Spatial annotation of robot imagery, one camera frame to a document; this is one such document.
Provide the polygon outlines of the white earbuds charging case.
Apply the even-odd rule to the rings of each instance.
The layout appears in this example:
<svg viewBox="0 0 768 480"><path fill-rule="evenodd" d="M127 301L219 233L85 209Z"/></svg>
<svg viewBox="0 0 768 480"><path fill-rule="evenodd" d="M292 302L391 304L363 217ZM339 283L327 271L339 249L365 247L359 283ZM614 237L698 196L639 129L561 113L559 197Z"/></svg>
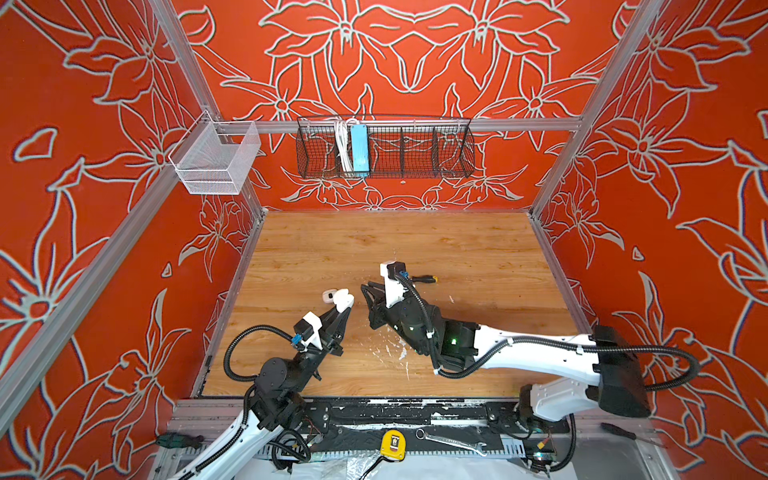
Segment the white earbuds charging case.
<svg viewBox="0 0 768 480"><path fill-rule="evenodd" d="M339 289L333 293L333 303L338 313L351 309L354 305L354 295L348 289Z"/></svg>

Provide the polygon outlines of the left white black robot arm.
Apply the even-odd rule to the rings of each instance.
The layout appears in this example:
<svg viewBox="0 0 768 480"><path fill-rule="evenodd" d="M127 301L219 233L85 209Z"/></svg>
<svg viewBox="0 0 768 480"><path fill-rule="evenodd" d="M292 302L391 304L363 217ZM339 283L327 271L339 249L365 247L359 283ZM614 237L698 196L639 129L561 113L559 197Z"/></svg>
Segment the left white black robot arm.
<svg viewBox="0 0 768 480"><path fill-rule="evenodd" d="M271 448L278 462L286 456L295 463L311 459L308 442L297 428L306 419L302 390L319 376L319 366L329 355L343 353L342 341L352 308L333 307L312 323L308 317L296 324L293 336L269 325L257 325L241 334L227 348L230 361L237 344L249 333L272 331L297 349L292 359L267 360L257 375L244 377L250 384L243 396L243 407L229 427L187 466L175 479L232 479L263 448Z"/></svg>

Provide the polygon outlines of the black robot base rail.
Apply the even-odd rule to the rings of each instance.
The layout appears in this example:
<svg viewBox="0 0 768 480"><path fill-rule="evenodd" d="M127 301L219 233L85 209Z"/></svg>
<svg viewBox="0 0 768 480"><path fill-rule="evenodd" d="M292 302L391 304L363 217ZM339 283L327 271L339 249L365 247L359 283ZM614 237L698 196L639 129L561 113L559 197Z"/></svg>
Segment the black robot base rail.
<svg viewBox="0 0 768 480"><path fill-rule="evenodd" d="M375 453L388 430L406 439L409 456L523 459L565 452L570 437L566 420L554 424L524 422L513 398L310 397L306 419L297 428L313 454L353 456ZM417 429L468 443L484 442L486 457L419 440Z"/></svg>

